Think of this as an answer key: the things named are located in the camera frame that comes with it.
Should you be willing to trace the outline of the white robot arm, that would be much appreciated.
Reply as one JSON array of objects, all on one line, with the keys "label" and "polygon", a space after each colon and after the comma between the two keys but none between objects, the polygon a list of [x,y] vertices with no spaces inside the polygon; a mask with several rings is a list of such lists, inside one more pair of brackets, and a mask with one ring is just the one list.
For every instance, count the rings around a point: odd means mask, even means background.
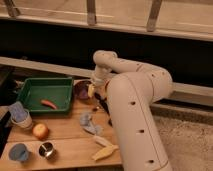
[{"label": "white robot arm", "polygon": [[150,105],[172,92],[170,73],[159,66],[121,59],[98,50],[92,82],[106,85],[108,110],[124,171],[173,171]]}]

